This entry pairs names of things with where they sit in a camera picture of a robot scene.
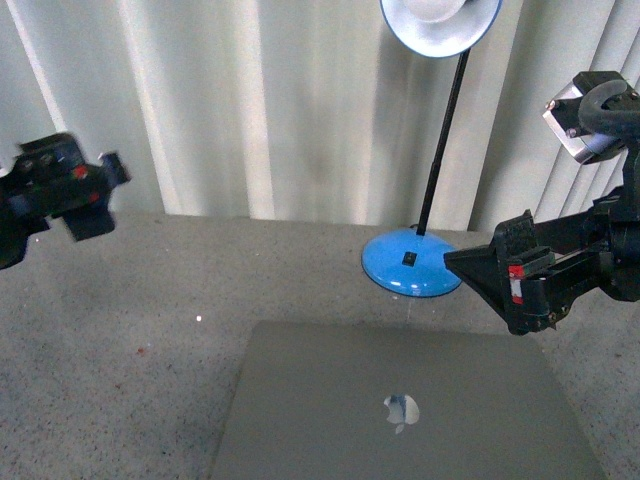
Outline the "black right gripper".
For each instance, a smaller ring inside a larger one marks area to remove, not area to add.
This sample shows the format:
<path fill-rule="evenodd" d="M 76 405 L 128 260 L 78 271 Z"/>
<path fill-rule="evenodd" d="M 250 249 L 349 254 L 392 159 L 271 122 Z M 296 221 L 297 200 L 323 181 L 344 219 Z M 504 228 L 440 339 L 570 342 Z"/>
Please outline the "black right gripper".
<path fill-rule="evenodd" d="M 560 256 L 556 263 L 551 250 Z M 531 212 L 525 211 L 499 223 L 489 244 L 446 253 L 444 263 L 489 304 L 512 334 L 550 327 L 548 311 L 526 310 L 535 304 L 525 300 L 522 283 L 554 263 L 544 280 L 553 320 L 568 315 L 574 301 L 595 288 L 614 300 L 637 302 L 639 151 L 629 151 L 623 183 L 594 200 L 588 210 L 535 227 Z"/>

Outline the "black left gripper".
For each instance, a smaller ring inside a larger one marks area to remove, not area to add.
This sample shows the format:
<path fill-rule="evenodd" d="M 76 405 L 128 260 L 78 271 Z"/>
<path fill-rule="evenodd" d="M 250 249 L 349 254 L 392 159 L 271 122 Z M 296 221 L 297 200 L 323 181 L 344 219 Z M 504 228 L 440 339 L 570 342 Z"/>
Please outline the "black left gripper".
<path fill-rule="evenodd" d="M 24 260 L 29 237 L 60 218 L 76 241 L 115 229 L 112 192 L 131 175 L 117 152 L 86 161 L 76 137 L 60 132 L 19 146 L 12 170 L 1 177 L 1 268 Z"/>

